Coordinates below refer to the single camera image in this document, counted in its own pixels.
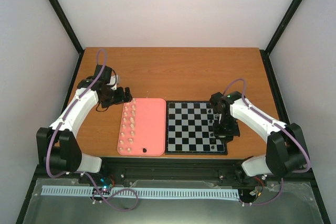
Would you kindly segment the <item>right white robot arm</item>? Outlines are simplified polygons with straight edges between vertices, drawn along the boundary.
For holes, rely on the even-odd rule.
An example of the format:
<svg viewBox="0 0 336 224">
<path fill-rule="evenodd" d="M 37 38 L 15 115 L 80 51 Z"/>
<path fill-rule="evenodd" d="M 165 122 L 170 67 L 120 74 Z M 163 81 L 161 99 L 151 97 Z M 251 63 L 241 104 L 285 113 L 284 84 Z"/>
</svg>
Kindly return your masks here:
<svg viewBox="0 0 336 224">
<path fill-rule="evenodd" d="M 209 100 L 215 115 L 214 136 L 223 143 L 240 135 L 238 122 L 257 133 L 266 143 L 266 153 L 252 156 L 236 168 L 240 180 L 258 175 L 283 178 L 292 172 L 306 172 L 310 168 L 304 135 L 298 124 L 287 124 L 270 117 L 254 106 L 240 92 L 228 95 L 212 94 Z"/>
</svg>

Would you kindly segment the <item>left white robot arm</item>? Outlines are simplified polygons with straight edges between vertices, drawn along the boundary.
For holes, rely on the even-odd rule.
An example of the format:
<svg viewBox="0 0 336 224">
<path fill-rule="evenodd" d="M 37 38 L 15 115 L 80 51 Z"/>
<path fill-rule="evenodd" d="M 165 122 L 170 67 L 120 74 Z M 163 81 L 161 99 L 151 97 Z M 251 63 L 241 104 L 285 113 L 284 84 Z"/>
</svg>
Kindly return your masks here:
<svg viewBox="0 0 336 224">
<path fill-rule="evenodd" d="M 130 88 L 118 85 L 116 72 L 105 65 L 97 65 L 94 75 L 81 80 L 75 95 L 60 117 L 49 127 L 41 127 L 36 134 L 38 159 L 47 174 L 91 173 L 97 183 L 108 180 L 109 170 L 102 166 L 100 157 L 81 151 L 76 137 L 88 113 L 96 105 L 107 109 L 112 105 L 132 100 Z"/>
</svg>

